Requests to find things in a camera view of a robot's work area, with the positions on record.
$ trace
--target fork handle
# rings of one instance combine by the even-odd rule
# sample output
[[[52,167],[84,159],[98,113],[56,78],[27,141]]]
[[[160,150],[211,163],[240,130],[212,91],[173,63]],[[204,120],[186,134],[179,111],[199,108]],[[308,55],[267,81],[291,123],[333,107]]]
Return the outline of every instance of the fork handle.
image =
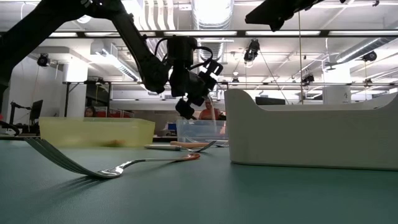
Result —
[[[174,150],[174,151],[178,151],[181,150],[181,146],[171,146],[171,145],[145,145],[144,146],[146,149],[159,149],[159,150]]]
[[[182,147],[187,148],[187,149],[193,149],[193,148],[196,148],[196,147],[205,147],[208,144],[209,143],[207,143],[207,142],[192,142],[192,143],[176,142],[176,141],[170,142],[170,145],[182,146]]]

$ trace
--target desk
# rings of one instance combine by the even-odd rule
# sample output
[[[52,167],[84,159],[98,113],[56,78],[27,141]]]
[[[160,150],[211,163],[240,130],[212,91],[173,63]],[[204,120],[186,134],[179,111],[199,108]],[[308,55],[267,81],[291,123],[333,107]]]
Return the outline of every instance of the desk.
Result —
[[[64,150],[100,170],[186,152]],[[197,161],[142,163],[91,180],[25,142],[0,141],[0,223],[398,223],[398,172],[242,166],[228,149]]]

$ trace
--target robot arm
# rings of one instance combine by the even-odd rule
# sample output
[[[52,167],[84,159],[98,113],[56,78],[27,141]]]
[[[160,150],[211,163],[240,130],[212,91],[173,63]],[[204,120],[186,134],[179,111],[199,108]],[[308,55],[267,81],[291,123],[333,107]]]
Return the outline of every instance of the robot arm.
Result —
[[[136,60],[142,82],[149,91],[162,93],[165,90],[164,85],[169,81],[174,97],[185,96],[187,93],[188,101],[181,98],[176,105],[181,116],[192,118],[193,109],[190,105],[200,106],[204,101],[203,97],[216,85],[216,80],[210,74],[219,75],[222,65],[209,58],[192,66],[194,50],[204,49],[211,52],[210,49],[197,46],[192,37],[170,37],[167,38],[168,56],[161,62],[146,46],[146,37],[140,35],[132,15],[126,12],[121,0],[41,0],[28,16],[0,37],[0,91],[8,87],[12,70],[23,58],[64,22],[84,15],[112,21]],[[198,75],[191,72],[200,65],[207,71]],[[169,80],[171,66],[174,71]]]
[[[0,37],[0,91],[8,87],[14,67],[63,23],[89,15],[112,21],[136,59],[140,76],[150,91],[161,93],[169,68],[149,51],[120,0],[42,0],[23,20]]]
[[[251,11],[245,18],[247,24],[269,25],[272,31],[278,31],[285,21],[291,19],[296,12],[309,10],[324,0],[265,0]]]

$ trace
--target orange handle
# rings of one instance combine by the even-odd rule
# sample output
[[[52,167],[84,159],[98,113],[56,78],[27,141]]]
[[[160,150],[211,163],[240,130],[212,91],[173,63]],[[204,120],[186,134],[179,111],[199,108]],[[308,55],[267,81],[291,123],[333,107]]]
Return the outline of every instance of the orange handle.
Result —
[[[205,147],[208,145],[208,143],[206,142],[192,142],[192,143],[186,143],[186,142],[176,142],[176,141],[172,141],[170,142],[170,145],[173,146],[181,146],[187,149],[192,149],[192,148],[196,148],[196,147]]]

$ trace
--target white plastic container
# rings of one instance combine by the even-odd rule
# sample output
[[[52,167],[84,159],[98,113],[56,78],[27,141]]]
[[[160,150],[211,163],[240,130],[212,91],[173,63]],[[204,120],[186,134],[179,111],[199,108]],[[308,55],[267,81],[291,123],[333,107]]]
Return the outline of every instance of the white plastic container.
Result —
[[[228,90],[225,97],[235,163],[398,170],[396,94],[298,107],[258,106],[242,90]]]
[[[226,121],[177,120],[179,142],[228,140]]]

